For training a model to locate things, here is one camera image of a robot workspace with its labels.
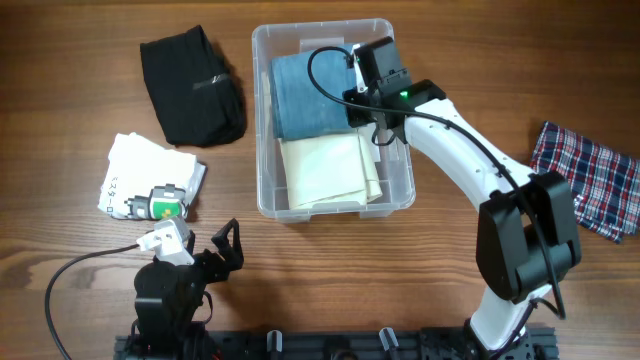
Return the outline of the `black garment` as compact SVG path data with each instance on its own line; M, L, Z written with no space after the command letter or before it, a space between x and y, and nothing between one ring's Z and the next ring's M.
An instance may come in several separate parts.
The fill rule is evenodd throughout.
M143 79L166 141L211 147L244 136L243 93L199 25L139 46Z

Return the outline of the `blue jeans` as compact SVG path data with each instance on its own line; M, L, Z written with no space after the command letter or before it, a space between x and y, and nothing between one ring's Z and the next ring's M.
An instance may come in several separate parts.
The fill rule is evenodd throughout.
M271 60L271 84L274 136L299 140L330 134L348 133L346 108L319 92L307 71L309 51ZM355 71L347 66L339 51L322 52L313 60L313 77L329 94L340 97L356 86Z

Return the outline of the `red blue plaid shirt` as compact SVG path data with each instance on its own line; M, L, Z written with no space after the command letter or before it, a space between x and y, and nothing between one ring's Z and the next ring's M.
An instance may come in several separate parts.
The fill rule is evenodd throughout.
M616 243L639 228L639 161L552 122L537 137L530 167L568 182L576 221Z

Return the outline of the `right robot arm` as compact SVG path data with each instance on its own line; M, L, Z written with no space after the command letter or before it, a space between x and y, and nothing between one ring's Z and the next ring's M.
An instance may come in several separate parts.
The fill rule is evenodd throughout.
M423 330L423 358L557 358L553 329L526 322L540 305L565 318L559 283L582 259L565 178L513 160L432 81L411 81L392 38L355 45L347 64L356 74L343 95L350 126L391 131L441 168L478 212L476 264L487 288L462 329Z

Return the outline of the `white printed t-shirt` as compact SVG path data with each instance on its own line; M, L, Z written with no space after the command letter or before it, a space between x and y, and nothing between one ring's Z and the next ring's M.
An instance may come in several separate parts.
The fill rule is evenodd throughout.
M108 160L98 209L115 219L187 217L206 172L195 155L136 133L118 134Z

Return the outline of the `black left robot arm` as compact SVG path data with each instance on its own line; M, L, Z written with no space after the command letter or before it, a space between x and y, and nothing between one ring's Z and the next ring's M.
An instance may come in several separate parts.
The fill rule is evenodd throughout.
M136 240L152 251L151 263L134 278L137 314L131 333L118 340L116 359L221 359L222 352L206 330L207 320L194 314L213 305L209 284L223 282L243 267L239 223L227 222L211 238L216 250L194 252L196 236L181 216L163 219Z

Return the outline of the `cream cloth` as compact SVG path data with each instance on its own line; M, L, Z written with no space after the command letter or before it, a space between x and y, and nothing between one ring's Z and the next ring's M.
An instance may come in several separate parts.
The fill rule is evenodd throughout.
M357 132L282 141L280 147L292 210L366 205L383 195L369 141Z

